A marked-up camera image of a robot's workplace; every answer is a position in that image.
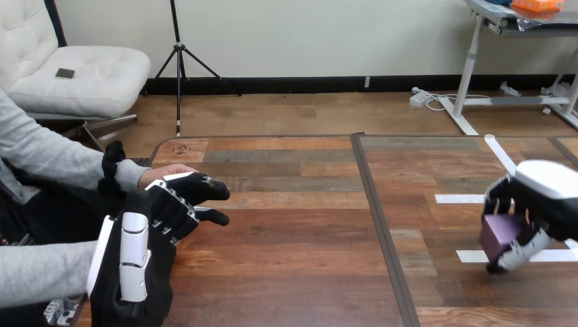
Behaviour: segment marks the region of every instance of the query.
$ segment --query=wrist strap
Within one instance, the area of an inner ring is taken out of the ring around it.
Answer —
[[[126,154],[121,141],[112,141],[106,146],[106,151],[102,156],[104,178],[98,181],[98,193],[124,201],[126,193],[116,179],[117,164],[124,159],[126,159]]]

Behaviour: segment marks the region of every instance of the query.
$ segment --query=white cushion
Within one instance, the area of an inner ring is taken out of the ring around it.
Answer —
[[[57,48],[43,0],[0,1],[0,89],[35,72]]]
[[[55,78],[59,68],[76,71],[74,78]],[[138,50],[66,46],[5,91],[27,112],[117,117],[132,107],[150,69],[149,58]]]

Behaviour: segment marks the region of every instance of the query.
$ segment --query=robotic exoskeleton glove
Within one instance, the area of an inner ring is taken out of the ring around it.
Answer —
[[[229,196],[225,184],[200,173],[165,176],[128,193],[123,212],[105,218],[91,264],[92,326],[161,326],[172,302],[175,243],[200,221],[229,222],[217,210],[194,205]]]
[[[498,258],[487,266],[489,273],[512,270],[551,241],[578,240],[578,172],[543,160],[521,162],[514,175],[506,175],[486,193],[482,219],[490,214],[527,217],[526,228]]]

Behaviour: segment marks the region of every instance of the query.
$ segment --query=tripod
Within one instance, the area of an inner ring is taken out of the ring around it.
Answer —
[[[179,35],[179,23],[177,22],[177,10],[174,7],[174,0],[170,0],[170,11],[172,12],[172,24],[174,25],[174,38],[176,39],[176,44],[174,45],[170,56],[166,59],[164,65],[161,67],[161,70],[158,72],[157,76],[155,76],[155,82],[159,79],[162,72],[172,59],[172,57],[176,54],[177,55],[177,136],[181,136],[181,99],[183,95],[181,94],[181,89],[187,84],[187,74],[185,73],[185,64],[183,62],[183,52],[187,55],[191,56],[191,58],[195,59],[201,66],[203,66],[206,70],[208,70],[213,76],[222,80],[223,78],[219,76],[219,74],[215,73],[209,66],[205,65],[199,58],[197,58],[192,52],[189,51],[185,47],[184,44],[181,43],[181,36]],[[241,96],[241,92],[235,87],[233,88],[234,92]]]

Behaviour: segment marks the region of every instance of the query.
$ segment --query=tripod leg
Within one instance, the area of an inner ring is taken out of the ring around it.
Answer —
[[[172,56],[174,56],[174,53],[177,51],[177,49],[173,49],[172,52],[170,53],[170,56],[168,56],[168,59],[166,59],[166,61],[164,62],[163,67],[161,67],[161,70],[158,72],[157,76],[155,76],[155,80],[158,80],[159,77],[161,76],[162,72],[164,71],[164,69],[166,68],[166,66],[168,65],[168,63],[170,62],[170,60],[172,59]]]
[[[179,50],[179,58],[181,60],[181,80],[184,80],[184,83],[182,85],[183,90],[185,88],[185,86],[187,85],[187,75],[185,74],[185,63],[183,62],[183,51]]]
[[[219,76],[217,73],[215,73],[211,68],[209,68],[209,66],[205,65],[199,58],[195,57],[194,54],[192,54],[192,52],[189,51],[189,49],[184,48],[183,49],[189,56],[191,56],[193,59],[196,60],[196,62],[198,62],[201,66],[203,66],[206,70],[208,70],[213,76],[215,76],[216,78],[219,78],[220,80],[222,80],[223,78],[221,76]],[[227,86],[229,86],[230,89],[233,89],[234,92],[240,97],[241,96],[241,92],[240,90],[236,87],[231,85],[231,83],[229,83],[227,80],[224,81]]]
[[[177,55],[177,137],[181,136],[181,57]]]

